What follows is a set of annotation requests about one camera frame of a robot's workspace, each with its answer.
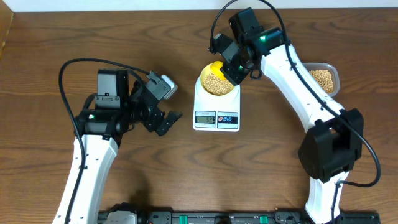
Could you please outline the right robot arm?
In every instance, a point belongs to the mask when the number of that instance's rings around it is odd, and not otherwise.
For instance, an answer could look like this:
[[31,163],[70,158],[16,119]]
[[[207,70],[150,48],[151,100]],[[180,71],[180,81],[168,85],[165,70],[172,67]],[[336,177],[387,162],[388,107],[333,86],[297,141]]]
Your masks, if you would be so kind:
[[253,71],[270,79],[297,113],[305,137],[298,150],[310,176],[305,211],[313,223],[341,217],[341,188],[362,156],[364,119],[345,110],[311,76],[287,38],[285,26],[266,30],[251,8],[229,19],[234,37],[212,37],[210,49],[223,56],[223,75],[234,86]]

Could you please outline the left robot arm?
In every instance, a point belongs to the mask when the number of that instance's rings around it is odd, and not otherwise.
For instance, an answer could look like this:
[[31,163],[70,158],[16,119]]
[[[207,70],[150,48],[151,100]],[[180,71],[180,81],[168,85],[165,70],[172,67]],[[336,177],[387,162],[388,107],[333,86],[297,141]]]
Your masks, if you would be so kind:
[[54,223],[96,223],[123,134],[141,123],[149,132],[163,136],[182,117],[181,112],[165,113],[158,107],[178,88],[167,75],[149,72],[147,81],[137,76],[129,88],[133,74],[127,69],[98,71],[97,92],[73,119],[73,162]]

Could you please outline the yellow measuring scoop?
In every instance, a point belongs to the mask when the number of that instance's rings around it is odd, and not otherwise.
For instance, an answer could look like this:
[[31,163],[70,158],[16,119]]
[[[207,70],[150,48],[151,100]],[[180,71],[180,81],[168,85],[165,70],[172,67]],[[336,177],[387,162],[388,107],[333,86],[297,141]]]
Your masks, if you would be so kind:
[[221,68],[223,66],[223,62],[215,61],[210,65],[211,72],[218,77],[220,80],[226,80]]

